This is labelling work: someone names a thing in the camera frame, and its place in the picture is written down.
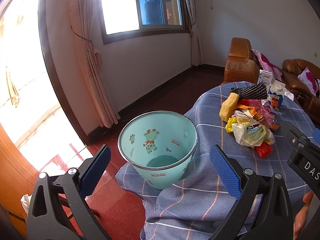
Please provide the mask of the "person right hand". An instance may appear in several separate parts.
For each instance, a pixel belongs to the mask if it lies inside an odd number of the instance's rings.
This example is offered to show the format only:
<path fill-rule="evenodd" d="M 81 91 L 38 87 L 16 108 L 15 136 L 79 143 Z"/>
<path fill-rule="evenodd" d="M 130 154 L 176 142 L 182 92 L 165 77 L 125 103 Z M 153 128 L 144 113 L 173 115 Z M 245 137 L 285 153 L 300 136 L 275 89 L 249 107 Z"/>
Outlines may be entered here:
<path fill-rule="evenodd" d="M 305 204 L 301 210 L 299 211 L 299 213 L 297 213 L 296 217 L 295 217 L 295 222 L 293 224 L 293 239 L 296 239 L 299 234 L 300 231 L 302 230 L 303 226 L 305 225 L 306 222 L 306 217 L 309 211 L 309 207 L 310 207 L 310 203 L 312 201 L 313 198 L 313 192 L 310 191 L 308 193 L 306 193 L 303 197 L 303 203 Z"/>

